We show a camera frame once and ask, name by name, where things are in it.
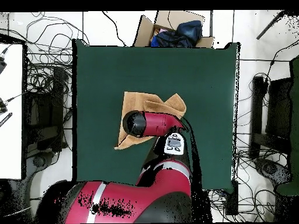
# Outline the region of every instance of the green table surface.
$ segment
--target green table surface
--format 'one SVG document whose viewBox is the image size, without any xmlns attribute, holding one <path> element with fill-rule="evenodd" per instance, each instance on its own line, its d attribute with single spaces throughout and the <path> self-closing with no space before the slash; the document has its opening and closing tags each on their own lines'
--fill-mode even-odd
<svg viewBox="0 0 299 224">
<path fill-rule="evenodd" d="M 78 181 L 135 184 L 152 140 L 113 149 L 124 92 L 152 93 L 164 101 L 177 93 L 195 134 L 203 188 L 231 188 L 237 43 L 223 50 L 76 44 Z"/>
</svg>

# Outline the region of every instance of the brown cloth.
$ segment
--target brown cloth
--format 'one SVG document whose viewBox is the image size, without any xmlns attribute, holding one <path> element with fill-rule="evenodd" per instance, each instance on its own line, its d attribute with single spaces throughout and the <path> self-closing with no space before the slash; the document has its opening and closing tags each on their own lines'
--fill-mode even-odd
<svg viewBox="0 0 299 224">
<path fill-rule="evenodd" d="M 121 112 L 121 123 L 119 142 L 114 149 L 126 149 L 134 144 L 140 144 L 150 140 L 152 136 L 136 138 L 128 135 L 123 129 L 123 118 L 129 111 L 148 111 L 151 113 L 168 113 L 181 119 L 186 112 L 186 105 L 178 94 L 171 96 L 163 102 L 157 95 L 137 92 L 124 92 L 123 111 Z"/>
</svg>

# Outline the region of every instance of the black stand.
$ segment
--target black stand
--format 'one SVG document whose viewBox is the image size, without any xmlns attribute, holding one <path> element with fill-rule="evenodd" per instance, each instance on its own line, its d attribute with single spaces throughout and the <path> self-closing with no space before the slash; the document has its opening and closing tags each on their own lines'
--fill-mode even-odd
<svg viewBox="0 0 299 224">
<path fill-rule="evenodd" d="M 257 36 L 257 40 L 259 40 L 267 31 L 270 27 L 272 27 L 276 22 L 278 22 L 284 15 L 285 15 L 285 11 L 281 11 L 279 12 L 274 19 L 265 27 L 265 29 Z"/>
</svg>

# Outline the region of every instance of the cardboard box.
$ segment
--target cardboard box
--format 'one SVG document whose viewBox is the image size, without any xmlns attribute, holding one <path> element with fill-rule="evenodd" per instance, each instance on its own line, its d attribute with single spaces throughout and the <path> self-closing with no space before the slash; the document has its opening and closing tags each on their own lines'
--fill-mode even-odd
<svg viewBox="0 0 299 224">
<path fill-rule="evenodd" d="M 159 10 L 157 12 L 154 24 L 146 16 L 142 15 L 140 18 L 134 46 L 150 46 L 150 39 L 152 38 L 155 29 L 175 31 L 181 23 L 191 22 L 192 20 L 199 20 L 202 24 L 204 23 L 203 16 L 182 10 L 171 10 L 170 12 L 169 10 Z M 214 37 L 202 37 L 197 42 L 196 47 L 211 48 L 213 41 Z"/>
</svg>

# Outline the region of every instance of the white label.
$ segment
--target white label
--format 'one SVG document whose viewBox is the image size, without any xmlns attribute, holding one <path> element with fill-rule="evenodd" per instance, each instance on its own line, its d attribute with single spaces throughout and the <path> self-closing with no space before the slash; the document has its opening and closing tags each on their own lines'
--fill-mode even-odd
<svg viewBox="0 0 299 224">
<path fill-rule="evenodd" d="M 180 147 L 170 146 L 169 140 L 175 139 L 176 141 L 179 141 Z M 166 144 L 164 146 L 164 153 L 169 155 L 182 155 L 184 154 L 184 139 L 181 136 L 181 134 L 178 133 L 172 133 L 170 136 L 166 139 Z"/>
</svg>

